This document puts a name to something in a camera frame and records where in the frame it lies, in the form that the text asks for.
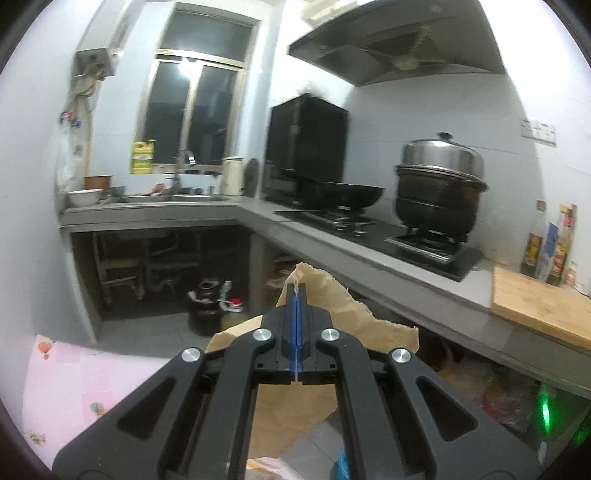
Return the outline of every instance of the black stovetop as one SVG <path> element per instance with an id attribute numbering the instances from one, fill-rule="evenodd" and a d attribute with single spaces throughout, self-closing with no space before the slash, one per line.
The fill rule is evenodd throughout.
<path id="1" fill-rule="evenodd" d="M 476 248 L 467 247 L 466 245 L 456 245 L 452 262 L 442 264 L 441 262 L 433 261 L 421 253 L 411 252 L 387 241 L 387 239 L 392 238 L 407 238 L 407 228 L 376 220 L 372 220 L 369 225 L 364 225 L 363 229 L 366 232 L 364 235 L 355 235 L 352 231 L 339 231 L 327 223 L 315 219 L 313 216 L 310 216 L 310 212 L 302 210 L 278 210 L 275 213 L 458 282 L 462 281 L 472 267 L 482 258 L 482 253 Z"/>

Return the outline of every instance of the sink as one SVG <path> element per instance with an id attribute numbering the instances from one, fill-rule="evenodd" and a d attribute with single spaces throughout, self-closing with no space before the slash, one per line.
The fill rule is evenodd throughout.
<path id="1" fill-rule="evenodd" d="M 213 195 L 175 195 L 172 197 L 172 202 L 219 202 L 223 200 L 224 196 L 219 194 Z"/>
<path id="2" fill-rule="evenodd" d="M 133 195 L 121 197 L 115 203 L 153 203 L 153 202 L 219 202 L 223 200 L 223 195 L 158 195 L 151 197 L 148 195 Z"/>

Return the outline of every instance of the faucet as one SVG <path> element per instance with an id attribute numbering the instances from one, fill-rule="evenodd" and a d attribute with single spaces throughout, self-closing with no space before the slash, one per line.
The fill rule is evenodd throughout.
<path id="1" fill-rule="evenodd" d="M 181 191 L 181 169 L 185 166 L 185 159 L 189 161 L 189 165 L 191 166 L 197 164 L 195 155 L 190 150 L 184 149 L 178 152 L 177 156 L 174 157 L 174 176 L 168 178 L 173 181 L 170 187 L 170 193 L 172 195 L 178 195 Z"/>

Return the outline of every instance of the wooden cutting board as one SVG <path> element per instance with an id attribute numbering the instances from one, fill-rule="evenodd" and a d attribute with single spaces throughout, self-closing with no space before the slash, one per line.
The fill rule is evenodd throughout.
<path id="1" fill-rule="evenodd" d="M 591 300 L 495 266 L 492 311 L 532 330 L 591 349 Z"/>

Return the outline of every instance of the gray countertop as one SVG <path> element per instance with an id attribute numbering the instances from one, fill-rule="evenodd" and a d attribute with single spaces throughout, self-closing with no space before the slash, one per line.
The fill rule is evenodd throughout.
<path id="1" fill-rule="evenodd" d="M 524 329 L 490 311 L 493 263 L 482 260 L 455 282 L 291 221 L 286 207 L 247 198 L 203 203 L 147 203 L 69 209 L 70 232 L 240 223 L 297 258 L 324 268 L 346 287 L 501 364 L 591 398 L 590 352 Z"/>

